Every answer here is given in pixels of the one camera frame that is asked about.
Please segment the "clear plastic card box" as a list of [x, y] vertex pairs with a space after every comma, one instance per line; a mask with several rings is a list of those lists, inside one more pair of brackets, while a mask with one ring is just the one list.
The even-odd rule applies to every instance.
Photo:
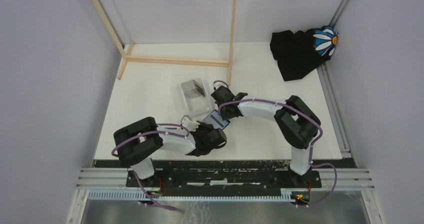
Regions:
[[208, 85], [201, 77], [180, 82], [178, 87], [189, 116], [207, 115], [213, 110]]

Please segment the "silver credit card stack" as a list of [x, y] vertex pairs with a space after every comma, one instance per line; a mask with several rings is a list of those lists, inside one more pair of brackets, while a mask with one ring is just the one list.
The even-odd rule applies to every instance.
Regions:
[[182, 92], [187, 98], [205, 97], [206, 93], [201, 83], [194, 79], [181, 83]]

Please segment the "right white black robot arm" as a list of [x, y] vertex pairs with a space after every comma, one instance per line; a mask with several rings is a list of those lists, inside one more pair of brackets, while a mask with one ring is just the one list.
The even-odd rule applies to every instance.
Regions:
[[295, 188], [302, 188], [309, 182], [313, 146], [323, 135], [323, 130], [320, 119], [300, 97], [292, 95], [286, 100], [260, 99], [245, 92], [233, 94], [224, 85], [214, 88], [211, 97], [223, 120], [256, 117], [274, 121], [291, 145], [289, 183]]

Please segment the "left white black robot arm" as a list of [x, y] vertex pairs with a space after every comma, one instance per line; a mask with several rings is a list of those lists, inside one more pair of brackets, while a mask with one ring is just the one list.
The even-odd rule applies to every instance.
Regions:
[[138, 181], [147, 188], [154, 186], [158, 179], [150, 157], [154, 152], [165, 150], [200, 157], [227, 143], [221, 128], [188, 116], [179, 124], [157, 123], [149, 116], [117, 130], [113, 138], [112, 156], [118, 158], [122, 167], [135, 171]]

